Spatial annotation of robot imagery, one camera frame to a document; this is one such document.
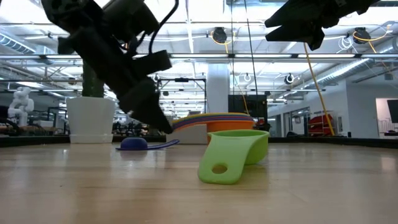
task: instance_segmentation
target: pillar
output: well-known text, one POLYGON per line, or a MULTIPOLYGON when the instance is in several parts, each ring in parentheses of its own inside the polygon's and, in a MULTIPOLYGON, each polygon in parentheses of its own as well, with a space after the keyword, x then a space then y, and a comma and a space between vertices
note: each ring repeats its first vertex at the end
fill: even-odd
POLYGON ((227 113, 229 94, 228 64, 209 64, 206 82, 207 113, 227 113))

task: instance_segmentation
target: yellow cable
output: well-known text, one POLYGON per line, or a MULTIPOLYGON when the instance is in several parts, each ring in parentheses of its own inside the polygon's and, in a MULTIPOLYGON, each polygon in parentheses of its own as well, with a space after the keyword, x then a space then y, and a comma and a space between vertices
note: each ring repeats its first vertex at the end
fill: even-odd
MULTIPOLYGON (((235 82, 236 84, 238 84, 238 82, 236 81, 235 74, 232 74, 232 76, 234 77, 234 82, 235 82)), ((239 87, 239 85, 236 85, 236 86, 238 87, 239 91, 240 91, 241 94, 242 94, 244 107, 246 108, 246 113, 250 116, 249 110, 248 110, 248 105, 246 104, 246 99, 245 99, 245 97, 244 97, 244 95, 243 95, 243 92, 242 92, 242 90, 241 90, 241 87, 239 87)))
POLYGON ((310 56, 308 55, 308 50, 307 50, 307 46, 305 45, 305 43, 304 43, 304 50, 305 50, 305 54, 307 55, 307 61, 308 61, 308 65, 310 66, 310 71, 311 71, 311 75, 312 75, 312 78, 313 78, 313 82, 315 83, 315 86, 316 86, 316 88, 318 90, 319 99, 321 99, 323 112, 325 112, 326 120, 328 121, 329 129, 331 131, 331 135, 334 136, 335 135, 335 131, 333 130, 333 127, 331 126, 329 115, 328 115, 328 112, 326 110, 325 103, 323 102, 322 94, 321 94, 321 91, 319 90, 317 79, 315 78, 315 74, 314 74, 314 72, 312 70, 310 56))
MULTIPOLYGON (((228 54, 228 44, 229 43, 227 43, 227 44, 221 44, 221 45, 225 45, 225 51, 226 51, 226 53, 228 54)), ((235 85, 235 83, 236 84, 238 84, 238 82, 236 81, 236 77, 235 77, 235 74, 232 74, 232 76, 234 77, 234 85, 235 85)), ((245 99, 245 97, 244 97, 244 94, 243 94, 243 92, 242 92, 242 90, 241 90, 241 87, 239 87, 239 85, 236 85, 238 88, 239 88, 239 91, 241 92, 241 94, 242 94, 242 98, 243 98, 243 103, 244 103, 244 107, 245 107, 245 109, 246 109, 246 113, 248 114, 248 115, 250 115, 249 114, 249 110, 248 110, 248 104, 246 103, 246 99, 245 99)))
POLYGON ((357 33, 356 31, 353 33, 353 36, 355 37, 355 39, 362 40, 362 41, 375 41, 375 40, 380 40, 380 39, 385 38, 386 35, 388 34, 388 29, 389 29, 389 27, 387 27, 386 33, 383 36, 375 38, 375 39, 362 39, 362 38, 359 38, 359 37, 355 36, 355 34, 357 33))

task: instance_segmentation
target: plant pot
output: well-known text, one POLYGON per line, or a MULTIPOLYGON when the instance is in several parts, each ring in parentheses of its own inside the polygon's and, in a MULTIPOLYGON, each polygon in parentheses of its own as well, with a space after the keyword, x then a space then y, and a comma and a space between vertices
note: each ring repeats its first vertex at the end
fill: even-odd
POLYGON ((95 97, 67 99, 71 143, 111 143, 115 104, 95 97))

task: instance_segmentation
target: white robot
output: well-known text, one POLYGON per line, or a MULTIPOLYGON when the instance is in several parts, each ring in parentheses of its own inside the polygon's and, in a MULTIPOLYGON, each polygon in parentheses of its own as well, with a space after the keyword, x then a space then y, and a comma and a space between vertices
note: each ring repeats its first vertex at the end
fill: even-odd
POLYGON ((14 99, 8 108, 8 117, 19 118, 18 126, 27 126, 27 114, 32 112, 34 109, 34 101, 29 98, 30 88, 19 87, 14 93, 14 99))

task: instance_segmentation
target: wooden table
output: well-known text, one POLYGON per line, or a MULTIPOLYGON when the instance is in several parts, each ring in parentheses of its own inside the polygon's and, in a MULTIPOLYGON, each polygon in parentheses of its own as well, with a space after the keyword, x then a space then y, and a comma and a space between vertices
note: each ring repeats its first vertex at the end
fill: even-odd
POLYGON ((0 149, 0 223, 397 223, 396 150, 271 144, 236 185, 198 180, 204 150, 0 149))

